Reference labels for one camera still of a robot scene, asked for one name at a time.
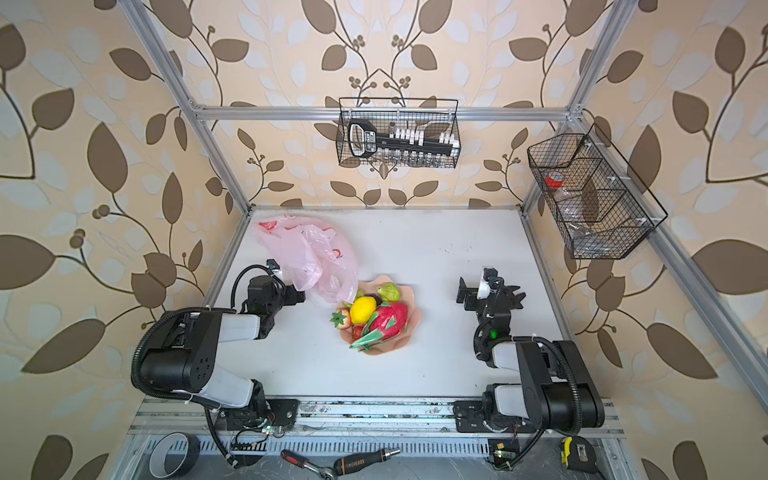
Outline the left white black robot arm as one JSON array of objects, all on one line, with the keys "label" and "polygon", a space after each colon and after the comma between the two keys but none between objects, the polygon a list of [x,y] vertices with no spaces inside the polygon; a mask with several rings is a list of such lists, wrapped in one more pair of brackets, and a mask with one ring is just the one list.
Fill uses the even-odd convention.
[{"label": "left white black robot arm", "polygon": [[299,401],[269,400],[261,382],[219,365],[217,353],[225,343],[266,339],[277,314],[305,300],[275,260],[250,265],[235,278],[228,308],[167,311],[148,328],[132,357],[132,385],[149,397],[201,406],[209,430],[219,422],[231,431],[288,430]]}]

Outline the yellow lemon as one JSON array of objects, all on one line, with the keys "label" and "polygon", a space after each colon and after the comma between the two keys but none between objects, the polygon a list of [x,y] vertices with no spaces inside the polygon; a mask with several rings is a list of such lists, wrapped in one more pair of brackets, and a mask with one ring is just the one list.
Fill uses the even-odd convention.
[{"label": "yellow lemon", "polygon": [[378,306],[373,299],[366,298],[364,296],[357,298],[349,308],[352,324],[366,324],[371,319],[377,308]]}]

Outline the pink plastic bag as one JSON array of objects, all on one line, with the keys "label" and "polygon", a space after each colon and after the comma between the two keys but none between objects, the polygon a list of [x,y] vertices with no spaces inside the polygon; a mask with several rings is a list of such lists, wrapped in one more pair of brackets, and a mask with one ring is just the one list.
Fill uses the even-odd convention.
[{"label": "pink plastic bag", "polygon": [[251,233],[300,291],[328,303],[351,303],[358,290],[359,262],[347,238],[317,218],[279,215],[256,220]]}]

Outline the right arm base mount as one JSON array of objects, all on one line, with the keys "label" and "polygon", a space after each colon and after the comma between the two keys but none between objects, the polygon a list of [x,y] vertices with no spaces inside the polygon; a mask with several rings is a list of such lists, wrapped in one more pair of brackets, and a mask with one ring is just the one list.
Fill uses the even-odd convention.
[{"label": "right arm base mount", "polygon": [[452,407],[455,427],[462,434],[532,434],[536,429],[525,419],[511,417],[492,423],[486,418],[483,404],[480,400],[457,400]]}]

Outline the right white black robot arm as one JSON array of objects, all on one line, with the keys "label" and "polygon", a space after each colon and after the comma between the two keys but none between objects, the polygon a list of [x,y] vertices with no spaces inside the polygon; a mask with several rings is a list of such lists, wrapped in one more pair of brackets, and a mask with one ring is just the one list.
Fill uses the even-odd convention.
[{"label": "right white black robot arm", "polygon": [[483,270],[476,287],[459,280],[456,302],[478,321],[475,358],[517,374],[519,381],[487,385],[478,402],[457,401],[457,429],[507,433],[528,426],[571,436],[601,427],[605,407],[576,344],[512,332],[513,313],[523,308],[525,297],[494,268]]}]

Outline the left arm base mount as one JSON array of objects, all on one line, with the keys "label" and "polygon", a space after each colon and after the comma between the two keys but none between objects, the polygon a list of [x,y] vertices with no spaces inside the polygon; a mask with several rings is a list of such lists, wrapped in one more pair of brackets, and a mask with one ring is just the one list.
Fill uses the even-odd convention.
[{"label": "left arm base mount", "polygon": [[266,427],[291,429],[298,417],[300,401],[295,398],[267,398],[265,408],[251,405],[242,409],[222,409],[219,418],[227,430],[261,430]]}]

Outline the green pear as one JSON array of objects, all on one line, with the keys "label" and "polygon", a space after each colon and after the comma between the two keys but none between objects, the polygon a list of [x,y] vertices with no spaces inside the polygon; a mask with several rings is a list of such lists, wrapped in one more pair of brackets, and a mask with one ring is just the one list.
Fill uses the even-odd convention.
[{"label": "green pear", "polygon": [[384,302],[398,302],[402,296],[399,287],[392,282],[381,284],[377,294]]}]

